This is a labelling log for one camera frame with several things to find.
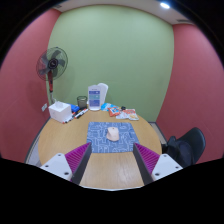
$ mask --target tissue box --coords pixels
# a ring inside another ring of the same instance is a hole
[[[51,118],[64,122],[72,117],[71,105],[67,103],[60,102],[60,107],[56,106],[56,104],[52,104],[48,107]]]

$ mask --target plastic bag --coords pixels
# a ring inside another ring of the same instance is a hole
[[[121,113],[119,108],[116,106],[108,108],[108,111],[109,111],[110,117],[117,116]]]
[[[120,115],[116,116],[117,119],[126,119],[128,118],[129,120],[139,120],[135,109],[126,109],[123,110]]]
[[[113,104],[110,104],[110,103],[104,103],[104,104],[101,105],[101,110],[102,111],[108,111],[108,108],[110,108],[110,107],[117,107],[117,106],[115,106]]]

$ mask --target round table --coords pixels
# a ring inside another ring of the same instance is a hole
[[[116,119],[106,111],[87,111],[79,119],[62,124],[50,119],[40,133],[38,152],[41,164],[55,154],[66,154],[86,144],[89,122],[129,122],[141,145],[161,154],[161,143],[152,126],[139,120]],[[144,186],[133,152],[92,153],[80,186],[100,189],[127,189]]]

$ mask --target white object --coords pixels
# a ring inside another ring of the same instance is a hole
[[[107,90],[108,90],[108,85],[105,83],[99,83],[98,86],[101,87],[101,93],[100,93],[100,105],[105,103],[106,95],[107,95]]]
[[[60,102],[58,107],[56,103],[48,107],[51,118],[61,123],[64,122],[65,120],[71,119],[72,117],[71,105]]]
[[[65,180],[72,178],[72,171],[63,153],[57,153],[40,168]]]
[[[161,5],[163,8],[165,8],[165,9],[169,9],[169,8],[170,8],[170,6],[167,5],[167,4],[165,4],[165,3],[160,3],[160,5]]]
[[[107,129],[107,139],[115,142],[119,140],[119,130],[116,127],[109,127]]]
[[[137,188],[142,188],[142,186],[140,187],[133,187],[133,188],[123,188],[123,189],[104,189],[104,188],[93,188],[93,187],[86,187],[86,186],[81,186],[82,188],[88,188],[88,189],[95,189],[95,190],[103,190],[103,191],[122,191],[122,190],[131,190],[131,189],[137,189]]]
[[[45,108],[45,105],[43,105],[43,106],[41,107],[41,109],[42,109],[42,111],[44,112],[44,110],[46,109],[46,108]]]
[[[89,109],[93,111],[100,110],[100,94],[101,87],[98,85],[92,85],[88,87],[88,99],[89,99]]]
[[[183,169],[175,160],[173,160],[168,154],[162,154],[159,157],[153,171],[152,179],[159,180],[165,176],[168,176],[174,172]]]

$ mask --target ceiling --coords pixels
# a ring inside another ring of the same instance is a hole
[[[182,14],[176,10],[169,8],[164,9],[160,6],[160,2],[156,0],[67,0],[53,7],[60,12],[66,12],[71,9],[90,6],[90,5],[120,5],[135,9],[140,9],[153,14],[167,23],[174,25],[180,23],[193,24]]]

